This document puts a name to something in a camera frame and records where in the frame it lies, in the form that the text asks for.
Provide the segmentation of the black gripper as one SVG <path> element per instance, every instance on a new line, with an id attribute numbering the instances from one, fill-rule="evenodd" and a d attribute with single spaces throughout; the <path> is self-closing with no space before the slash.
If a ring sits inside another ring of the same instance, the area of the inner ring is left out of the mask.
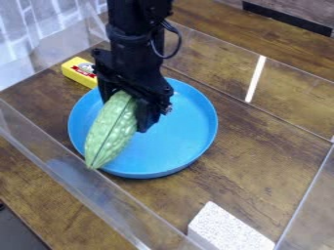
<path id="1" fill-rule="evenodd" d="M 107 24 L 110 50 L 94 49 L 94 73 L 105 103 L 125 91 L 137 101 L 138 131 L 146 133 L 172 107 L 173 87 L 168 83 L 161 66 L 176 53 L 165 55 L 165 30 L 176 32 L 176 27 L 161 23 L 137 32 Z"/>

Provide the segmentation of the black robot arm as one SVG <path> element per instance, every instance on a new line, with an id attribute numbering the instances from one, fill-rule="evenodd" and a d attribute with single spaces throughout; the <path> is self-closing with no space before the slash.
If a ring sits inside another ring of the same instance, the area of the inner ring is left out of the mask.
<path id="1" fill-rule="evenodd" d="M 94 49 L 94 73 L 105 103 L 119 91 L 135 98 L 138 131 L 145 133 L 172 107 L 174 89 L 161 73 L 163 21 L 172 0 L 107 0 L 111 50 Z"/>

